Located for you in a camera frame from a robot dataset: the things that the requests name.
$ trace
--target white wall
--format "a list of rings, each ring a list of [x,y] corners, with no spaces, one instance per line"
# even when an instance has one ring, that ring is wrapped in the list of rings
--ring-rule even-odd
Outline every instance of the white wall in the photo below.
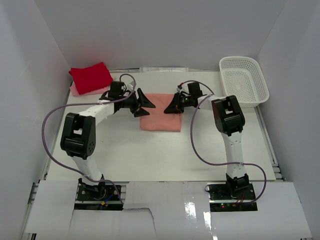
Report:
[[[16,240],[47,159],[42,120],[65,101],[69,66],[33,0],[0,1],[0,56],[0,239]]]
[[[35,0],[71,67],[218,69],[256,57],[287,0]]]
[[[270,91],[261,110],[280,169],[293,181],[318,240],[320,2],[289,0],[257,59]]]

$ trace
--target white plastic basket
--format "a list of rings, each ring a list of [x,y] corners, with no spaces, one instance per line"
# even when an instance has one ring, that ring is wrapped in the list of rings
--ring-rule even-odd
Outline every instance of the white plastic basket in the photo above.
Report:
[[[245,56],[227,56],[219,62],[223,91],[235,95],[242,108],[253,108],[269,98],[259,63]]]

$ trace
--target red cloth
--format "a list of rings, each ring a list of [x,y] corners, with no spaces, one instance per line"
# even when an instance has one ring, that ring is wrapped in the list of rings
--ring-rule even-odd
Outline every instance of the red cloth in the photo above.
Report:
[[[149,93],[145,95],[155,108],[144,108],[150,113],[140,118],[140,128],[147,131],[180,132],[182,114],[165,114],[164,110],[174,98],[173,94]]]
[[[103,62],[86,68],[71,68],[75,87],[80,95],[109,86],[113,80]]]

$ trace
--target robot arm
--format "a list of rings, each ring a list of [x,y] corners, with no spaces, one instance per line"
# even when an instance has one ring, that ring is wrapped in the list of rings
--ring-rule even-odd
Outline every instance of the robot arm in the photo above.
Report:
[[[203,95],[198,82],[188,84],[188,92],[178,86],[178,93],[173,97],[170,105],[164,110],[165,114],[183,113],[185,107],[196,107],[201,101],[201,109],[213,111],[215,126],[221,133],[227,163],[226,184],[232,193],[241,191],[249,186],[249,177],[244,162],[241,137],[245,117],[236,96],[218,97]]]
[[[96,126],[121,108],[130,109],[134,117],[141,117],[149,115],[149,112],[143,108],[156,107],[147,99],[140,88],[137,89],[139,98],[134,92],[123,101],[106,104],[125,98],[130,92],[127,88],[129,87],[125,86],[123,82],[113,81],[110,90],[99,99],[99,105],[94,105],[79,113],[68,113],[65,117],[60,147],[74,160],[78,169],[93,180],[98,181],[103,178],[92,156],[96,147]],[[85,177],[82,180],[86,184],[92,184]]]

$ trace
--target pink towel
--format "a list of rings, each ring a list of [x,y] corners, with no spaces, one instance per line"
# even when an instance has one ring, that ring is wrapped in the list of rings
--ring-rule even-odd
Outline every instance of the pink towel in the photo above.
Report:
[[[108,90],[108,87],[100,88],[94,91],[87,92],[85,94],[79,94],[75,85],[75,82],[72,83],[70,87],[70,92],[72,93],[72,96],[79,97],[79,96],[86,96],[86,95],[95,95],[95,94],[103,94],[105,91]]]
[[[147,131],[180,132],[182,114],[164,114],[164,110],[174,98],[173,94],[149,93],[145,95],[156,108],[144,108],[149,116],[140,118],[140,128]]]

